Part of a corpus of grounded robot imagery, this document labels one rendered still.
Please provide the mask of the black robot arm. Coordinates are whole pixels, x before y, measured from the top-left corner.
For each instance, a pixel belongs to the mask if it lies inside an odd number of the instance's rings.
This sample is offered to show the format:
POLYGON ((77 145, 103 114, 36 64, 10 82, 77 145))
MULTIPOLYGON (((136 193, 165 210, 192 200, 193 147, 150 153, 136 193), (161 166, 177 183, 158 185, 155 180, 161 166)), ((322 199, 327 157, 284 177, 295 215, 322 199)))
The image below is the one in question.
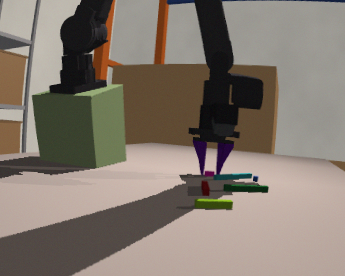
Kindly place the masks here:
MULTIPOLYGON (((63 22, 60 29, 63 43, 61 83, 50 85, 50 93, 77 94, 107 87, 107 80, 96 79, 93 56, 89 53, 108 42, 105 40, 108 35, 105 23, 112 2, 81 0, 74 15, 63 22)), ((229 137, 238 124, 239 108, 261 109, 263 81, 257 77, 228 73, 234 57, 222 0, 194 2, 211 78, 204 81, 203 103, 214 103, 201 105, 199 129, 213 130, 218 136, 229 137), (229 104, 230 85, 233 105, 229 104)))

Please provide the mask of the lime green rod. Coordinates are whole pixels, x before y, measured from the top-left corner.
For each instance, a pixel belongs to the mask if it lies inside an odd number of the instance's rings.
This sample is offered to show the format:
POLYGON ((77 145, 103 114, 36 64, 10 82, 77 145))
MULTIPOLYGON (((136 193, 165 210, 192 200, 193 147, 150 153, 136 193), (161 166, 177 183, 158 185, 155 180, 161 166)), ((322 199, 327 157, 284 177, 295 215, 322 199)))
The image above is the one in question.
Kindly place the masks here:
POLYGON ((195 208, 232 209, 232 200, 195 199, 195 208))

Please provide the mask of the turquoise rod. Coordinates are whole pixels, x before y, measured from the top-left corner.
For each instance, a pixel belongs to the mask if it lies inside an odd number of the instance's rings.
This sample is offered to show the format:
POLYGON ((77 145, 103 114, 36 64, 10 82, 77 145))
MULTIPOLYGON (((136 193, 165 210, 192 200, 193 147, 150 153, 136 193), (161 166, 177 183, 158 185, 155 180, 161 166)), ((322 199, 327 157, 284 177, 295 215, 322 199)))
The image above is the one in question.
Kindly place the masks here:
POLYGON ((247 179, 252 178, 251 173, 239 173, 239 174, 216 174, 214 180, 231 180, 231 179, 247 179))

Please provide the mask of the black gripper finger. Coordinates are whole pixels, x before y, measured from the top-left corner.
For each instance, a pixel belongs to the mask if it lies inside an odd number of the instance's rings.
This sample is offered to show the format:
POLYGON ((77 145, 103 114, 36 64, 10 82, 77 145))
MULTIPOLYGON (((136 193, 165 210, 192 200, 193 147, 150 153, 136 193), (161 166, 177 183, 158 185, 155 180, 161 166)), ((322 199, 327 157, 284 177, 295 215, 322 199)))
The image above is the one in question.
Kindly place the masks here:
POLYGON ((205 167, 207 142, 193 140, 193 144, 199 160, 200 174, 203 175, 205 167))
POLYGON ((232 151, 233 147, 234 147, 234 144, 218 143, 216 174, 220 174, 223 164, 226 161, 227 157, 229 156, 230 152, 232 151))

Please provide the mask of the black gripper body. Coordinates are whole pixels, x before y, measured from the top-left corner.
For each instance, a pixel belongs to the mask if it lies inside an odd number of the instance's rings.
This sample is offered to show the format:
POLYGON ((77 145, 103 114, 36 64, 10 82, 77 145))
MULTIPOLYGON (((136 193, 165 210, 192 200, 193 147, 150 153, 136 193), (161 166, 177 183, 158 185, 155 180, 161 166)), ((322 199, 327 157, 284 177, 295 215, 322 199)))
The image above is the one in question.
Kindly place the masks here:
MULTIPOLYGON (((200 137, 193 137, 193 140, 195 141, 234 144, 234 141, 225 140, 227 136, 218 136, 218 134, 214 134, 213 130, 189 128, 189 134, 200 135, 200 137)), ((233 135, 230 135, 229 137, 239 138, 240 132, 233 132, 233 135)))

